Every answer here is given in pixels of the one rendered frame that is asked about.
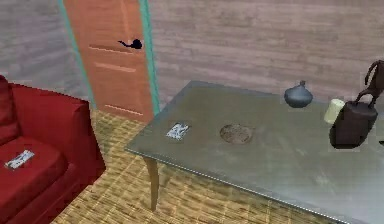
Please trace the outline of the grey dining table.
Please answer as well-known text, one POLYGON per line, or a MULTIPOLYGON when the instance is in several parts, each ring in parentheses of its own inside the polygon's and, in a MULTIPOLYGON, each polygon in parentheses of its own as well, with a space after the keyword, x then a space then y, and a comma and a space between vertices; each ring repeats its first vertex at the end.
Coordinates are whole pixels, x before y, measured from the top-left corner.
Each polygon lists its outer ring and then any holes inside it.
POLYGON ((326 110, 191 81, 126 148, 342 224, 384 224, 384 113, 360 147, 336 150, 326 110), (190 126, 181 140, 166 136, 175 123, 190 126), (225 142, 219 132, 228 124, 251 128, 251 140, 225 142))

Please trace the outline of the round brown plate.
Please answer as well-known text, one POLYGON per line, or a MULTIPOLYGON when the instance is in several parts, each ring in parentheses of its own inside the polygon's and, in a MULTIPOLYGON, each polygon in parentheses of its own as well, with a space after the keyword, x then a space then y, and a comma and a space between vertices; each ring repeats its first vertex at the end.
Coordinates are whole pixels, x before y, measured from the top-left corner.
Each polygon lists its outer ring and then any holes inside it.
POLYGON ((252 138, 253 130, 240 124, 224 125, 220 129, 220 137, 227 143, 245 144, 252 138))

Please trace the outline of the orange room door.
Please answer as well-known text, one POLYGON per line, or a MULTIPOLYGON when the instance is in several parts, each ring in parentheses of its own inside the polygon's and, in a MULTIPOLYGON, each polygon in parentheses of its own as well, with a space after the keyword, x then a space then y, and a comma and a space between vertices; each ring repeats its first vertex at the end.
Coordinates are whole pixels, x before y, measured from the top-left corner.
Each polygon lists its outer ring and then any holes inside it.
POLYGON ((154 117, 139 0, 63 0, 98 110, 154 117), (124 47, 139 39, 139 50, 124 47))

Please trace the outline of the blue grey round vase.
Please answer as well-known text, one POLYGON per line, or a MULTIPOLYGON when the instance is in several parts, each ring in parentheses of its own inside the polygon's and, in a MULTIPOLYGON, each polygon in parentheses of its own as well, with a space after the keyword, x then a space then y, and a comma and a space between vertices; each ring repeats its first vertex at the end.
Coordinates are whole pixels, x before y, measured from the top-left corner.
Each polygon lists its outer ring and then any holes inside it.
POLYGON ((298 85, 284 92, 285 102, 292 108, 304 108, 313 100, 312 93, 306 88, 306 82, 301 80, 298 85))

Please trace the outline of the pale cream cylinder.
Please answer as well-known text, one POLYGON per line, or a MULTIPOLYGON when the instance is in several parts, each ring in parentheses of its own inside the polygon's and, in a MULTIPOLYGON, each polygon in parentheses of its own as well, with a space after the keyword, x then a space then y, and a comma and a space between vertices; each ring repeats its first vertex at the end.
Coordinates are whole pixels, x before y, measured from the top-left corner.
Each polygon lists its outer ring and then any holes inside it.
POLYGON ((344 101, 340 99, 332 99, 325 112, 324 121, 328 124, 333 124, 344 105, 344 101))

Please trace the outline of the red sofa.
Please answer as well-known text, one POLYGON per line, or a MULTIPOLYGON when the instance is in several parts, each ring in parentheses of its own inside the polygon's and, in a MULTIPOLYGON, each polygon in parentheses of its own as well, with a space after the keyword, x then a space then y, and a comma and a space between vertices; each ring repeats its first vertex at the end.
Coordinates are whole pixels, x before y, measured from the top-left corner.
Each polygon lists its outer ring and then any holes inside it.
POLYGON ((0 224, 50 224, 104 171, 87 101, 0 75, 0 224))

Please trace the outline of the dark brown statue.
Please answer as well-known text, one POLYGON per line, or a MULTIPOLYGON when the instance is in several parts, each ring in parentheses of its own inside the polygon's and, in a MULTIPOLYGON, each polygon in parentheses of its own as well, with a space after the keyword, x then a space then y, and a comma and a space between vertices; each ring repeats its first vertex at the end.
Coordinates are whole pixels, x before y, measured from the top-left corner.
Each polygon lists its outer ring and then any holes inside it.
POLYGON ((374 61, 370 65, 364 83, 367 88, 358 94, 356 100, 359 101, 364 95, 370 94, 372 100, 369 106, 373 107, 380 94, 384 91, 384 60, 374 61))

